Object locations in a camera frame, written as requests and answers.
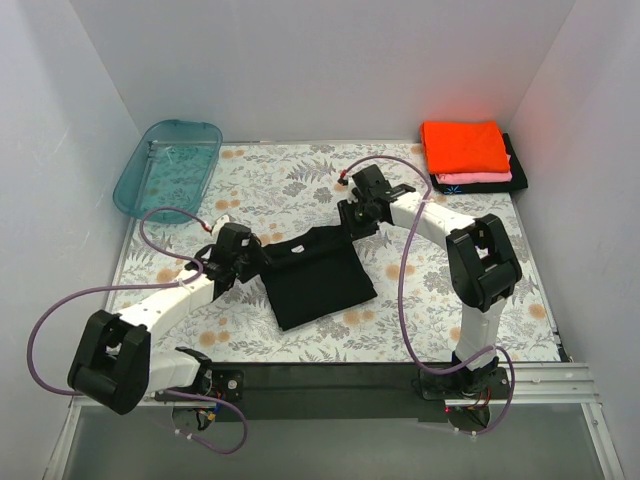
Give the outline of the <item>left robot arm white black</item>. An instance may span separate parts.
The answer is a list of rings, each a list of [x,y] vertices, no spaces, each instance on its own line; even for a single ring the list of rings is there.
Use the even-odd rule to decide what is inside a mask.
[[[248,227],[225,223],[214,231],[215,242],[197,252],[176,286],[117,313],[99,310],[89,317],[67,375],[71,389],[121,415],[150,394],[176,389],[200,400],[215,392],[206,355],[185,347],[152,351],[173,327],[265,265],[260,241]]]

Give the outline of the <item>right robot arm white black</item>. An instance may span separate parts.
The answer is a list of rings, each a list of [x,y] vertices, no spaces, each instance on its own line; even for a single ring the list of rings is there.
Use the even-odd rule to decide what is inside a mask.
[[[419,385],[431,395],[475,397],[488,390],[498,373],[497,336],[507,299],[522,278],[522,269],[502,221],[456,213],[429,201],[413,187],[393,186],[371,165],[349,174],[339,184],[347,197],[338,204],[340,220],[359,240],[382,223],[405,228],[447,255],[454,292],[462,303],[460,337],[446,368],[419,368]]]

